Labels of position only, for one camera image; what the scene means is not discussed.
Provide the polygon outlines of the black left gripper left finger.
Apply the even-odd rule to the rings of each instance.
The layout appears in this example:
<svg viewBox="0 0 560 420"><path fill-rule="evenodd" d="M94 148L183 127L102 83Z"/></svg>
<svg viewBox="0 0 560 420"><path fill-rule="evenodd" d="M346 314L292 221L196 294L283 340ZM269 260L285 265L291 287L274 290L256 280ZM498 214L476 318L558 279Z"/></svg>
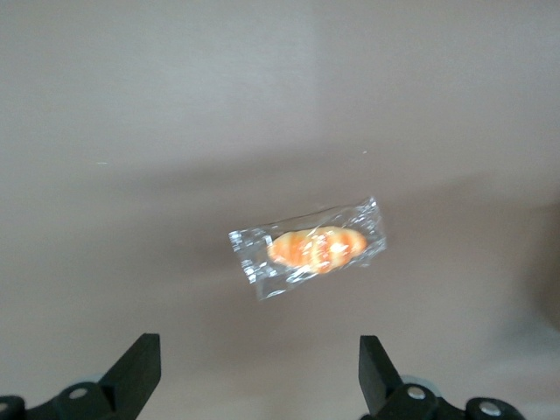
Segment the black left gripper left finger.
<svg viewBox="0 0 560 420"><path fill-rule="evenodd" d="M98 381L76 383L33 408L18 395L3 395L1 418L136 419L160 379L160 336L144 333Z"/></svg>

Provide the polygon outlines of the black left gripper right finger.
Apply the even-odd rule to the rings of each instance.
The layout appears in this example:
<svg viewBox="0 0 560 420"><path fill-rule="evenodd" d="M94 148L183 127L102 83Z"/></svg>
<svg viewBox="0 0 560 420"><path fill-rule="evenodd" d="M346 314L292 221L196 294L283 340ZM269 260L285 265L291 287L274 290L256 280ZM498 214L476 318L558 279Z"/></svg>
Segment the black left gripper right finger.
<svg viewBox="0 0 560 420"><path fill-rule="evenodd" d="M368 413L365 419L523 419L511 404L490 397L474 397L463 409L418 381L399 375L376 336L362 335L359 383Z"/></svg>

